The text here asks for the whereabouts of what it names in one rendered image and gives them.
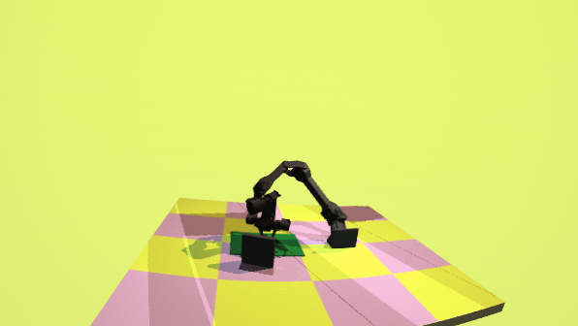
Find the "black cooling fan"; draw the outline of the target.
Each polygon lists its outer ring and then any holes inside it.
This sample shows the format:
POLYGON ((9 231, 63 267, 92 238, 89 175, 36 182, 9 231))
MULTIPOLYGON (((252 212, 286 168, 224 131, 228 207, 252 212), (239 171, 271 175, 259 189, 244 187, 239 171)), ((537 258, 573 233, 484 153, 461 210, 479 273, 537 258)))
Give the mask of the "black cooling fan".
POLYGON ((276 238, 249 233, 241 236, 241 262, 272 269, 276 238))

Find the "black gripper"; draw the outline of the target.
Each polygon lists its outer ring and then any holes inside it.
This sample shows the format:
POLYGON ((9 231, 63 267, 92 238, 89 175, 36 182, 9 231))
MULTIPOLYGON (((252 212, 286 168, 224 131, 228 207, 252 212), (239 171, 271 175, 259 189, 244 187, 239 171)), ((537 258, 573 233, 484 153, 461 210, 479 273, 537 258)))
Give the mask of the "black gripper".
MULTIPOLYGON (((264 213, 265 213, 266 215, 270 215, 270 213, 273 214, 273 217, 274 217, 274 219, 275 219, 275 210, 273 210, 273 211, 266 211, 266 210, 265 210, 264 213)), ((246 216, 246 224, 249 224, 249 225, 253 225, 253 224, 254 224, 253 226, 254 226, 254 227, 257 227, 258 230, 259 230, 259 232, 260 232, 260 235, 263 236, 263 231, 260 230, 260 226, 259 226, 259 224, 260 224, 260 219, 261 219, 261 218, 258 217, 258 214, 251 215, 251 214, 248 213, 247 216, 246 216)), ((282 230, 282 231, 289 231, 290 224, 291 224, 291 220, 290 220, 290 219, 281 218, 281 220, 275 220, 275 221, 276 221, 276 228, 273 229, 273 235, 272 235, 272 237, 274 237, 276 231, 280 231, 280 230, 282 230)))

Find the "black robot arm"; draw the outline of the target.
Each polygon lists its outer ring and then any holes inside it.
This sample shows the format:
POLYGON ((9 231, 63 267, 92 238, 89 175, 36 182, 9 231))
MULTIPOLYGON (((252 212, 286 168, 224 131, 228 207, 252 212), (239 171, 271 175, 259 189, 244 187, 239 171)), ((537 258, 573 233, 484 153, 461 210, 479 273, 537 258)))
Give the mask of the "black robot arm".
POLYGON ((330 201, 324 192, 315 182, 311 176, 311 171, 307 164, 303 161, 283 161, 275 170, 273 170, 268 176, 259 179, 256 184, 252 187, 254 191, 254 197, 247 198, 246 209, 251 215, 262 212, 260 219, 260 230, 271 232, 276 228, 276 221, 274 221, 273 214, 266 215, 264 211, 273 211, 276 208, 276 200, 281 195, 277 191, 273 191, 266 194, 272 187, 273 183, 282 175, 286 174, 289 177, 294 177, 297 181, 302 182, 314 199, 317 200, 319 206, 321 207, 320 214, 327 220, 331 234, 335 229, 346 229, 345 219, 347 215, 345 212, 338 207, 338 205, 330 201), (288 170, 293 168, 292 170, 288 170), (265 195, 266 194, 266 195, 265 195), (265 195, 265 196, 264 196, 265 195))

